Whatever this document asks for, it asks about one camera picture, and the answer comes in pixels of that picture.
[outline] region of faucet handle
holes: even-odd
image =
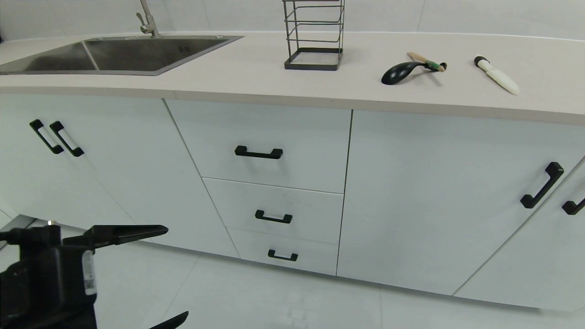
[[[146,25],[146,24],[144,24],[144,19],[142,19],[142,15],[139,12],[136,13],[136,17],[138,17],[138,19],[140,19],[140,22],[142,23],[142,25]]]

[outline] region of faucet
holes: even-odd
[[[150,13],[150,9],[148,8],[148,4],[146,3],[146,0],[140,0],[140,4],[142,5],[142,9],[144,9],[144,15],[146,16],[146,24],[144,24],[144,20],[142,19],[142,15],[139,12],[136,13],[136,17],[138,17],[138,19],[140,19],[140,22],[142,23],[140,30],[144,34],[150,33],[152,35],[152,37],[160,36],[159,29],[156,27],[156,23],[154,22],[154,17]]]

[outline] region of label sticker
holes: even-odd
[[[95,286],[95,269],[94,269],[94,253],[87,250],[81,257],[81,265],[83,266],[83,282],[85,285],[85,294],[97,294],[98,289]]]

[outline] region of wooden handle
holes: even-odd
[[[415,52],[408,52],[407,55],[409,55],[410,58],[412,58],[413,60],[418,60],[418,61],[421,61],[423,63],[429,64],[433,67],[436,67],[436,69],[439,70],[440,72],[445,72],[445,68],[442,65],[439,65],[432,60],[428,60],[425,57],[423,57]]]
[[[415,52],[408,52],[407,54],[408,54],[408,55],[410,56],[410,58],[412,58],[413,60],[418,60],[418,61],[421,61],[421,62],[423,62],[423,63],[426,63],[426,61],[428,61],[428,59],[426,59],[426,58],[422,57],[421,55],[419,55],[419,54],[417,54],[417,53],[415,53]]]

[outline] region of black handle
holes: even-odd
[[[242,145],[238,145],[235,152],[237,156],[263,157],[265,159],[280,159],[283,156],[281,149],[273,149],[270,153],[256,153],[248,152],[248,148]]]
[[[270,249],[268,251],[268,257],[270,257],[270,258],[276,258],[276,259],[282,259],[284,261],[291,261],[291,262],[296,262],[297,261],[298,255],[296,253],[291,254],[291,257],[290,258],[286,258],[286,257],[274,256],[274,253],[275,252],[276,251]]]
[[[574,201],[567,201],[563,205],[563,210],[567,213],[567,215],[576,215],[581,209],[585,207],[585,199],[581,201],[579,204],[575,204]]]
[[[40,134],[39,129],[44,127],[44,125],[39,119],[32,121],[31,123],[29,123],[29,125],[31,128],[33,128],[33,130],[36,132],[37,136],[43,141],[43,143],[47,145],[51,152],[53,152],[53,154],[59,154],[63,152],[63,148],[61,147],[61,145],[57,144],[55,146],[51,146],[51,144],[49,144],[49,142],[43,137],[43,135]]]
[[[71,153],[74,157],[82,156],[85,153],[81,148],[72,149],[71,146],[69,146],[69,144],[67,144],[67,142],[63,139],[63,137],[59,135],[59,132],[65,129],[61,121],[55,121],[52,124],[50,124],[49,127],[51,127],[51,130],[55,133],[55,135],[57,135],[57,138],[59,138],[61,143],[65,145],[69,153]]]
[[[271,222],[277,222],[277,223],[283,223],[283,224],[290,224],[293,215],[284,215],[283,219],[279,220],[278,218],[270,218],[270,217],[264,217],[264,210],[256,210],[256,218],[258,218],[259,220],[265,220],[265,221],[271,221]]]
[[[546,167],[546,173],[550,176],[549,181],[542,187],[542,189],[538,192],[538,194],[533,197],[530,194],[525,194],[520,202],[524,206],[524,208],[532,209],[536,206],[537,203],[540,202],[542,197],[545,196],[546,193],[550,190],[550,188],[555,185],[555,183],[559,180],[559,178],[563,175],[565,170],[560,164],[556,162],[551,162],[548,167]]]

